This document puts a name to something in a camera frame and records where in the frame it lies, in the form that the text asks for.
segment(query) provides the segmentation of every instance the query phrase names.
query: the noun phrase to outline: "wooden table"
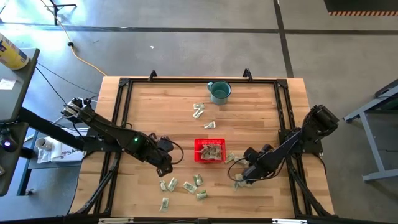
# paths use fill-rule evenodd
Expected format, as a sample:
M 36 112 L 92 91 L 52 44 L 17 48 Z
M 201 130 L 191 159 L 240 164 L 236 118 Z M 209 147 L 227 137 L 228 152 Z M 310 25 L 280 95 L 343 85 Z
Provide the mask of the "wooden table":
M 96 112 L 109 120 L 113 115 L 119 79 L 104 77 L 99 94 Z M 287 81 L 295 122 L 301 126 L 304 116 L 309 112 L 304 81 L 301 78 Z M 236 155 L 242 155 L 249 146 L 260 150 L 264 144 L 279 145 L 277 131 L 280 127 L 273 86 L 254 83 L 233 83 L 231 86 L 228 104 L 218 106 L 211 103 L 203 83 L 134 84 L 127 121 L 134 129 L 146 134 L 154 132 L 158 136 L 168 135 L 183 147 L 185 157 L 174 166 L 171 174 L 159 178 L 155 167 L 123 154 L 114 193 L 113 217 L 294 217 L 286 167 L 276 178 L 234 191 L 233 181 L 226 174 L 231 163 L 201 164 L 193 160 L 193 140 L 196 138 L 224 138 L 227 151 Z M 204 103 L 206 106 L 198 120 L 192 118 L 194 103 Z M 205 130 L 203 125 L 210 121 L 216 122 L 216 129 Z M 180 155 L 178 149 L 171 152 L 174 161 Z M 104 153 L 96 152 L 83 161 L 72 212 L 78 210 L 98 186 L 103 157 Z M 333 213 L 321 162 L 313 155 L 304 154 L 303 164 L 308 187 L 324 208 Z M 243 166 L 237 165 L 231 169 L 231 173 L 237 174 L 242 169 Z M 185 181 L 193 183 L 195 174 L 201 174 L 205 182 L 198 191 L 205 189 L 209 195 L 203 201 L 197 201 L 194 195 L 182 187 Z M 174 192 L 162 192 L 159 181 L 169 182 L 172 177 L 178 179 L 177 188 Z M 159 212 L 163 197 L 170 199 L 168 212 Z M 104 194 L 103 207 L 106 198 L 107 193 Z M 303 210 L 300 191 L 298 198 Z

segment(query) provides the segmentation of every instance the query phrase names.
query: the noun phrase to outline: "yellow can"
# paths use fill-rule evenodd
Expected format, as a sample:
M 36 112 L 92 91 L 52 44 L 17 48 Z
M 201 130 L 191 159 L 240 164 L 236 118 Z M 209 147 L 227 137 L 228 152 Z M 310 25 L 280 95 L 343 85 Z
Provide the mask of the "yellow can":
M 18 70 L 27 65 L 29 57 L 0 34 L 0 62 L 12 70 Z

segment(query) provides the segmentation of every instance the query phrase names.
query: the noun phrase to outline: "red plastic basket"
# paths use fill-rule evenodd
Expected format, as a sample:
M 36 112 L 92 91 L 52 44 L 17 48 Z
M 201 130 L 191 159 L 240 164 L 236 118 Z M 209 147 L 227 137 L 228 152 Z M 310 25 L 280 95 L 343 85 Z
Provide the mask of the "red plastic basket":
M 201 159 L 201 151 L 204 144 L 219 144 L 221 145 L 221 160 L 217 159 Z M 226 160 L 226 146 L 225 139 L 195 139 L 195 162 L 223 162 Z

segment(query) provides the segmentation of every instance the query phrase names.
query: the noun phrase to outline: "teal cup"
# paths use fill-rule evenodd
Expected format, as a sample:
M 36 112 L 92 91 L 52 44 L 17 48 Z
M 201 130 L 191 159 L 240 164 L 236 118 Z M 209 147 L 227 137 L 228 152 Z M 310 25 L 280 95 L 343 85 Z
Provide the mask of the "teal cup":
M 231 85 L 225 81 L 209 82 L 207 89 L 210 91 L 211 101 L 217 105 L 226 104 L 231 94 Z

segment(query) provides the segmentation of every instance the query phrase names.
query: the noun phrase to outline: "gray floor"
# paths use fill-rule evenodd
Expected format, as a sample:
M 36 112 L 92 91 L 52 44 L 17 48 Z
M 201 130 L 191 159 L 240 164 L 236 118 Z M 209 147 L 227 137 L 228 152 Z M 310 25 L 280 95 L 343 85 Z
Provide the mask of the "gray floor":
M 272 0 L 123 0 L 73 1 L 62 9 L 65 24 L 103 27 L 222 27 L 275 29 Z M 286 29 L 397 30 L 398 17 L 330 17 L 321 0 L 280 0 Z M 52 24 L 40 1 L 10 0 L 0 15 L 4 22 Z M 39 62 L 59 75 L 98 92 L 102 76 L 74 58 L 63 32 L 7 26 L 1 33 L 19 47 L 38 47 Z M 79 55 L 109 75 L 286 77 L 278 34 L 69 32 Z M 397 36 L 287 35 L 295 77 L 305 79 L 310 104 L 324 104 L 341 118 L 371 100 L 372 94 L 397 78 Z M 60 94 L 92 96 L 42 69 Z M 35 73 L 24 106 L 57 119 L 62 102 Z M 362 175 L 376 164 L 361 124 L 340 123 L 323 140 L 328 183 L 336 214 L 346 218 L 397 222 L 398 178 L 371 184 Z M 13 186 L 21 176 L 20 161 Z M 0 220 L 66 214 L 75 189 L 76 168 L 36 170 L 29 188 L 33 197 L 16 197 L 12 189 L 0 203 Z M 57 202 L 59 206 L 50 206 Z

